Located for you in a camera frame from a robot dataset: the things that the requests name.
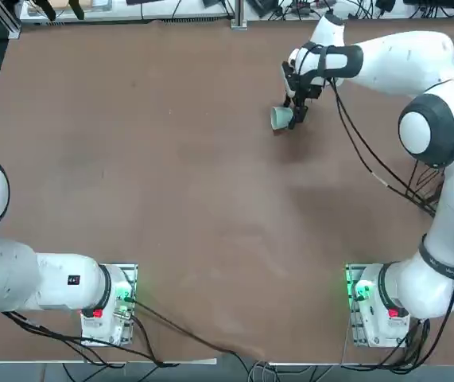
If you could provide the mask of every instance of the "table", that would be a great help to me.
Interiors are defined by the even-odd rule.
[[[362,167],[330,90],[305,123],[273,136],[279,64],[313,27],[70,26],[11,41],[0,73],[0,162],[12,199],[0,236],[36,251],[138,263],[139,298],[242,354],[340,362],[345,263],[405,259],[431,220]],[[454,40],[454,20],[349,22],[345,39],[411,29]],[[413,161],[397,120],[409,100],[349,83],[340,94],[375,151],[408,177]],[[31,317],[80,331],[75,313]],[[214,356],[140,317],[160,357]],[[383,354],[349,341],[345,361]],[[70,359],[64,345],[0,316],[0,360]],[[430,362],[454,364],[454,314]]]

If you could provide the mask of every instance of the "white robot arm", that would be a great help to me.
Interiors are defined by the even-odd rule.
[[[348,79],[411,96],[398,120],[401,143],[428,166],[445,168],[437,214],[417,252],[399,263],[369,265],[358,283],[369,345],[394,347],[408,331],[409,316],[446,313],[454,286],[453,43],[442,33],[407,32],[344,46],[342,21],[326,14],[281,67],[286,97],[284,107],[273,109],[273,129],[302,122],[305,99],[318,98],[326,80]]]
[[[9,201],[10,184],[0,165],[0,220]],[[83,337],[121,345],[132,330],[132,306],[124,297],[134,298],[134,286],[121,267],[84,255],[36,253],[0,239],[0,312],[81,310]]]

